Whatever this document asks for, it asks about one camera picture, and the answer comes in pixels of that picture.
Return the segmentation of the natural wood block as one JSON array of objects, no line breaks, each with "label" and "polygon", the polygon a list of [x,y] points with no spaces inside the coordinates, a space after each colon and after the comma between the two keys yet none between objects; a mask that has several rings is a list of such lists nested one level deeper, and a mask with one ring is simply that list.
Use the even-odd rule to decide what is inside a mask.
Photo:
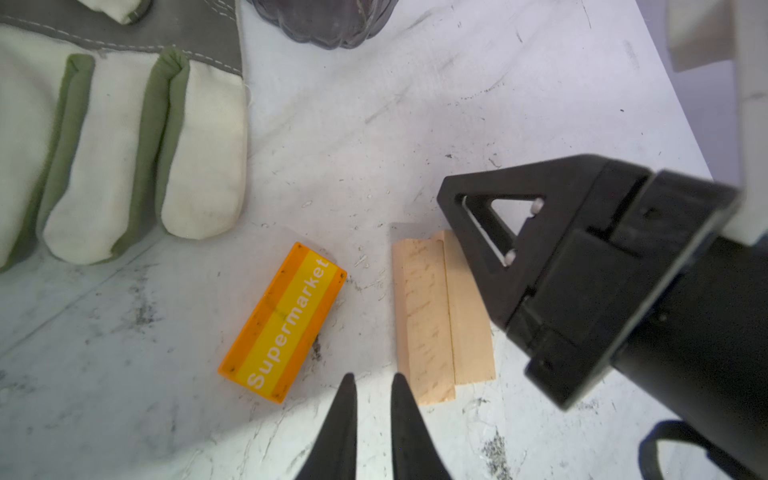
[{"label": "natural wood block", "polygon": [[443,245],[404,239],[392,247],[398,371],[420,406],[456,397]]},{"label": "natural wood block", "polygon": [[455,383],[494,380],[491,321],[467,259],[451,230],[434,238],[443,243]]}]

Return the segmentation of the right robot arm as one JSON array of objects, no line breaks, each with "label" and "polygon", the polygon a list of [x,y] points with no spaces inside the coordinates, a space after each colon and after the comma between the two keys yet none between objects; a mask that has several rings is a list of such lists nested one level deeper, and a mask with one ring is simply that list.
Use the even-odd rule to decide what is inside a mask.
[{"label": "right robot arm", "polygon": [[730,186],[597,155],[445,178],[439,206],[525,373],[572,407],[609,370],[674,412],[638,449],[767,475],[767,240],[725,235]]}]

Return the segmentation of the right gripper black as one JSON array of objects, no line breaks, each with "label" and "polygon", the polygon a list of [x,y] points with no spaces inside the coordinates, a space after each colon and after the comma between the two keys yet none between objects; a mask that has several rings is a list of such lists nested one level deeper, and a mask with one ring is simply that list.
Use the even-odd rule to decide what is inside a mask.
[{"label": "right gripper black", "polygon": [[[437,202],[491,320],[531,357],[526,373],[571,406],[687,260],[735,189],[597,155],[451,175]],[[513,232],[495,201],[537,202]]]}]

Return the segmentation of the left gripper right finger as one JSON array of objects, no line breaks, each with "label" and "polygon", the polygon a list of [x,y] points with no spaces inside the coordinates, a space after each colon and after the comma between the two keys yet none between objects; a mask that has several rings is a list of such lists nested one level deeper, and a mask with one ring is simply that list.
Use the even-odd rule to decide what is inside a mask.
[{"label": "left gripper right finger", "polygon": [[402,373],[393,378],[390,416],[394,479],[451,479]]}]

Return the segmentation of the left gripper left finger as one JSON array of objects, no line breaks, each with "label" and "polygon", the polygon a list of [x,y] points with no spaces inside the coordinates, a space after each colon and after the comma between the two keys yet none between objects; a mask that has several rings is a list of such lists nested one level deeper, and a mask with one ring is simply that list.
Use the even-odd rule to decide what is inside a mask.
[{"label": "left gripper left finger", "polygon": [[357,464],[357,388],[344,375],[313,447],[296,480],[355,480]]}]

